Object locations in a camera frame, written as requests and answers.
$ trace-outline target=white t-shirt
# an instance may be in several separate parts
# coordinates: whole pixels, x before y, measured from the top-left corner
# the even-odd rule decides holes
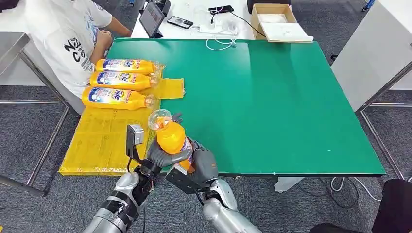
[[[90,56],[99,28],[112,15],[91,0],[28,0],[30,37],[62,84],[81,97],[95,65]]]

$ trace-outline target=floor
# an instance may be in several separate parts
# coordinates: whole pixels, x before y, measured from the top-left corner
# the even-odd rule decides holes
[[[117,19],[132,29],[137,9],[128,0],[96,0]],[[337,54],[345,45],[364,14],[362,0],[294,0],[293,12],[304,30],[319,42],[325,57]],[[0,99],[48,97],[43,87],[0,86]],[[411,101],[408,92],[390,92],[383,100]],[[0,171],[25,182],[35,166],[55,123],[63,110],[61,105],[0,107]],[[412,112],[407,109],[371,108],[367,111],[382,139],[395,156],[405,176],[412,175]],[[69,176],[57,170],[70,144],[78,118],[69,115],[62,131],[41,169],[35,187],[46,189],[44,198],[34,198],[0,185],[0,225],[8,233],[81,232],[91,221],[101,202],[113,189],[117,177]],[[387,179],[394,178],[365,123],[362,127],[376,149],[387,175],[382,178],[360,178],[371,193],[380,197]],[[284,193],[276,193],[272,178],[224,178],[231,185],[239,210],[263,232],[307,233],[322,222],[352,230],[370,232],[378,202],[373,201],[359,184],[354,188],[346,181],[343,190],[333,193],[339,207],[325,196],[330,178],[306,178]],[[155,182],[146,211],[146,232],[215,232],[203,220],[201,206],[193,195],[185,195],[163,178]],[[130,232],[142,230],[139,218]]]

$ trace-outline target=person's hand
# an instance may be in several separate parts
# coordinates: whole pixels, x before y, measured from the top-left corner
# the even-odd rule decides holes
[[[112,45],[112,34],[109,31],[101,30],[97,32],[96,46],[107,50]]]
[[[208,183],[217,179],[218,167],[215,156],[199,142],[189,138],[193,146],[193,163],[195,171],[188,176],[197,183]]]
[[[173,114],[172,120],[180,124],[182,122],[181,116],[181,113]],[[149,147],[149,150],[147,151],[147,159],[154,162],[159,167],[164,167],[182,162],[188,159],[192,154],[193,150],[191,149],[184,150],[178,154],[168,154],[160,147],[157,142],[157,137],[155,137]]]

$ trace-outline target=orange bottle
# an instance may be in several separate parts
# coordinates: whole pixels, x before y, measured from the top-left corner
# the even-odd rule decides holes
[[[152,112],[148,119],[148,125],[157,133],[157,142],[168,154],[177,154],[187,149],[193,149],[185,135],[185,129],[172,121],[171,113],[166,109]],[[179,163],[188,173],[194,172],[192,155]]]
[[[137,91],[89,86],[83,91],[82,102],[86,106],[95,108],[135,110],[152,107],[155,103],[155,97],[153,95],[145,96]]]
[[[124,73],[113,71],[94,72],[90,76],[91,86],[118,88],[123,90],[141,91],[146,88],[156,87],[159,83],[160,72],[144,75],[137,73]]]
[[[137,59],[100,59],[96,64],[96,71],[131,72],[140,74],[150,74],[156,70],[162,70],[163,68],[164,65],[161,65],[158,62]]]

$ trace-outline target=tablet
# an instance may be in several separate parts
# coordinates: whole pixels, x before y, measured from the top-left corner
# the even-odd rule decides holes
[[[144,9],[139,21],[149,38],[154,38],[162,24],[165,15],[154,2],[149,2]]]

